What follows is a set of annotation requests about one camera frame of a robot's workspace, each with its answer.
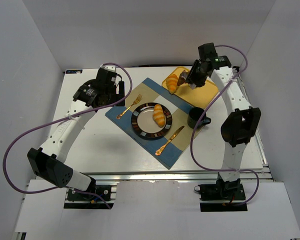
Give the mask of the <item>chocolate croissant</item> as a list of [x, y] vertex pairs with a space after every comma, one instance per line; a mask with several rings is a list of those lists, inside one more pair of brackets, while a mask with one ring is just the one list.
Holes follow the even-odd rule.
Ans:
[[185, 70], [183, 70], [180, 73], [177, 81], [177, 86], [181, 86], [183, 84], [189, 84], [189, 80], [188, 80], [189, 73], [190, 73], [189, 71], [185, 71]]

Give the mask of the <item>small striped croissant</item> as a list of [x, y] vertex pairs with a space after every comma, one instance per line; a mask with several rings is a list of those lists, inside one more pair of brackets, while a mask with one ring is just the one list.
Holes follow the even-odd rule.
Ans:
[[152, 118], [160, 128], [162, 128], [165, 125], [166, 117], [163, 108], [160, 104], [156, 104], [154, 106]]

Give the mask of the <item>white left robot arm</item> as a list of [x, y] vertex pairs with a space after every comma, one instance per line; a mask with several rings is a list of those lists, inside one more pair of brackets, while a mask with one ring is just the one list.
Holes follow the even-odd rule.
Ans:
[[75, 94], [63, 120], [38, 148], [31, 148], [27, 158], [33, 172], [58, 188], [73, 188], [93, 192], [96, 181], [65, 164], [67, 155], [86, 123], [98, 107], [125, 101], [125, 83], [116, 83], [118, 74], [114, 65], [102, 66], [94, 79], [86, 81]]

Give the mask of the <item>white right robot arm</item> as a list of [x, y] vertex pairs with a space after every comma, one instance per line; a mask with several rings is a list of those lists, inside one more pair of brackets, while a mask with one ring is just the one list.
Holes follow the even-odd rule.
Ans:
[[199, 59], [196, 60], [185, 81], [192, 88], [204, 86], [210, 78], [218, 88], [227, 110], [227, 118], [220, 132], [225, 142], [224, 157], [218, 179], [212, 191], [230, 192], [240, 186], [240, 168], [243, 153], [255, 135], [261, 111], [252, 107], [238, 84], [238, 75], [233, 72], [227, 56], [219, 56], [214, 43], [198, 47]]

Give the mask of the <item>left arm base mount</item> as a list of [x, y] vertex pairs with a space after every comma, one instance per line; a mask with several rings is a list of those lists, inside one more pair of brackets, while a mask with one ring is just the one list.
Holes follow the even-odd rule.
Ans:
[[[95, 194], [99, 195], [109, 205], [113, 207], [116, 199], [117, 186], [115, 184], [97, 184]], [[75, 190], [66, 192], [64, 209], [76, 210], [108, 210], [106, 204], [95, 195], [78, 193]]]

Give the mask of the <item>metal bread tongs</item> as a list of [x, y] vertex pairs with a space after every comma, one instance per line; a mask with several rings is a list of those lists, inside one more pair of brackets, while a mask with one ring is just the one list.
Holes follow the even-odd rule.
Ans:
[[192, 90], [193, 89], [195, 89], [197, 86], [196, 86], [196, 84], [194, 84], [193, 82], [191, 82], [190, 80], [189, 80], [189, 84], [187, 84]]

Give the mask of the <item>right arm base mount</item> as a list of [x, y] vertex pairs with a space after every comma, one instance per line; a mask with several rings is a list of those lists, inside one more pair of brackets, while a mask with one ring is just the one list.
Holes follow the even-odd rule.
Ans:
[[200, 184], [194, 187], [199, 195], [199, 206], [202, 213], [247, 212], [247, 204], [240, 205], [246, 200], [243, 185], [237, 188], [222, 189], [218, 184]]

